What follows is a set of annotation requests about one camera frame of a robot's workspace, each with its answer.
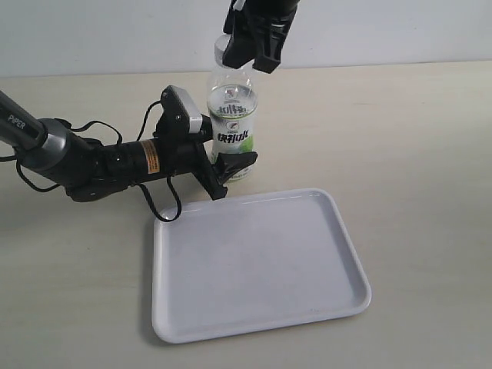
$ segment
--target beige tabletop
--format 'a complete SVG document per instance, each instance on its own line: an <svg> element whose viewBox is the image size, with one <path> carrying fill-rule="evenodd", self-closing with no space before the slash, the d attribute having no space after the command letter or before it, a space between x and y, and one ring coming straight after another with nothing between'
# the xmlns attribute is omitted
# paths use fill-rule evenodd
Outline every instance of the beige tabletop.
<svg viewBox="0 0 492 369"><path fill-rule="evenodd" d="M100 119L133 141L167 85L186 88L205 112L205 79L4 78L0 89L36 117ZM331 193L371 306L337 321L164 344L151 328L153 217L141 192L76 204L62 190L32 191L2 164L2 369L490 367L492 62L280 70L258 90L260 158L229 196ZM186 201L207 198L191 176L175 184ZM149 188L159 208L170 205L165 181Z"/></svg>

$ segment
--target white plastic tray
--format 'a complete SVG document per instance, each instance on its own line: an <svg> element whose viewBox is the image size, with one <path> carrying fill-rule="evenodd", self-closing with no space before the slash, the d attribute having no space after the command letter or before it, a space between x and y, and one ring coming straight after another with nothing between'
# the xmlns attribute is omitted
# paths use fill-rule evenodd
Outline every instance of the white plastic tray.
<svg viewBox="0 0 492 369"><path fill-rule="evenodd" d="M197 202L175 222L155 222L152 324L164 341L347 317L370 301L354 246L322 190Z"/></svg>

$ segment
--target bottle cap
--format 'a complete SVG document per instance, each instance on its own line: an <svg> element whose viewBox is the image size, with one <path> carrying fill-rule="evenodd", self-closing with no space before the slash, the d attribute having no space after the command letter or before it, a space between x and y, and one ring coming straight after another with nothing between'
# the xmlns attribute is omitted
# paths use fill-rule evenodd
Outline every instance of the bottle cap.
<svg viewBox="0 0 492 369"><path fill-rule="evenodd" d="M215 62L219 65L222 64L222 57L224 56L225 49L229 45L231 35L222 35L215 42Z"/></svg>

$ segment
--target plastic bottle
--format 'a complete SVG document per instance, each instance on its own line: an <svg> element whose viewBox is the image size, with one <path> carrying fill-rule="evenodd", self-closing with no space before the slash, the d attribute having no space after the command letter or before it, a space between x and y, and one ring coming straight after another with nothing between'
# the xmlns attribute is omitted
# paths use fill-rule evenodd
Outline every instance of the plastic bottle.
<svg viewBox="0 0 492 369"><path fill-rule="evenodd" d="M211 161L219 153L239 154L253 151L254 116L258 105L254 92L253 69L245 65L239 69L222 64L222 55L229 42L229 35L222 35L215 42L217 63L208 79L208 111L212 121L214 140ZM237 181L251 172L251 167L231 178Z"/></svg>

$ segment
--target wire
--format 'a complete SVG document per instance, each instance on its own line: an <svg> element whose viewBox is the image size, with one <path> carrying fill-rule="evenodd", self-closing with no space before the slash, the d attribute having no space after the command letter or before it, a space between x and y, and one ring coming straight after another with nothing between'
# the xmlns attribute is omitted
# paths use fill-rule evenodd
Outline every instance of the wire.
<svg viewBox="0 0 492 369"><path fill-rule="evenodd" d="M123 137L121 136L121 133L115 127L113 127L112 125L109 125L108 123L104 123L103 121L90 121L89 123L81 126L80 128L70 128L70 130L72 132L80 133L80 132L87 131L90 127L92 127L93 125L96 125L96 124L104 125L110 129L112 129L114 132L116 132L116 134L118 135L118 140L116 141L116 144L121 145L121 143L123 142Z"/></svg>
<svg viewBox="0 0 492 369"><path fill-rule="evenodd" d="M161 104L160 101L154 101L148 108L147 111L145 112L144 116L144 123L141 125L140 132L138 133L137 136L137 141L140 141L141 136L144 134L145 126L147 125L147 119L148 115L151 113L151 110L153 109L154 106Z"/></svg>
<svg viewBox="0 0 492 369"><path fill-rule="evenodd" d="M50 192L52 190L54 190L55 188L58 188L60 187L59 184L55 184L51 187L48 187L48 188L40 188L38 186L36 186L34 183L32 183L25 175L24 173L22 173L22 167L21 167L21 161L20 160L17 160L17 162L15 163L15 169L17 170L17 174L18 176L30 187L32 188L33 190L37 191L37 192Z"/></svg>
<svg viewBox="0 0 492 369"><path fill-rule="evenodd" d="M145 187L144 184L142 183L137 183L135 185L137 185L141 191L144 193L144 197L145 197L145 200L147 200L147 204L148 204L148 207L151 209L152 211L152 214L154 214L154 216L159 220L159 221L163 221L164 223L170 223L172 221L175 221L176 219L179 218L179 216L181 215L181 212L183 210L183 205L181 203L181 199L179 198L179 195L178 193L176 192L175 190L175 187L173 186L172 182L171 182L171 177L167 177L166 178L166 182L168 183L168 186L169 186L169 189L171 190L171 193L173 195L173 197L175 198L176 200L176 208L177 208L177 211L176 211L176 215L174 218L172 219L167 219L167 218L163 218L159 212L157 211L157 209L155 208L155 204L154 204L154 201L152 200L152 196L151 196L151 193L148 191L147 187Z"/></svg>

